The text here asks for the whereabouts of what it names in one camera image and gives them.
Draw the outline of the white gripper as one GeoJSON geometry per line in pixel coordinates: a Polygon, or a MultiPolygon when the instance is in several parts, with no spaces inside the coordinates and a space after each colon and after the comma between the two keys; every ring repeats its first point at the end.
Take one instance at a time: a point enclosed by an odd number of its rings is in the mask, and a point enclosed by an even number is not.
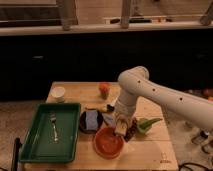
{"type": "Polygon", "coordinates": [[[119,95],[115,103],[115,130],[123,130],[124,122],[131,124],[133,114],[136,111],[137,98],[134,96],[119,95]]]}

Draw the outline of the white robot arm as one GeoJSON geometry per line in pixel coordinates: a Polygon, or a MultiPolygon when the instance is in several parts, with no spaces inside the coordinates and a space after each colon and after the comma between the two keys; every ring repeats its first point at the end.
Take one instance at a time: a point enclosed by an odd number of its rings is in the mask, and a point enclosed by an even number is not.
{"type": "Polygon", "coordinates": [[[188,119],[200,129],[213,132],[213,102],[167,88],[149,80],[149,72],[143,66],[123,71],[118,76],[120,94],[115,103],[117,120],[130,125],[139,97],[161,105],[188,119]]]}

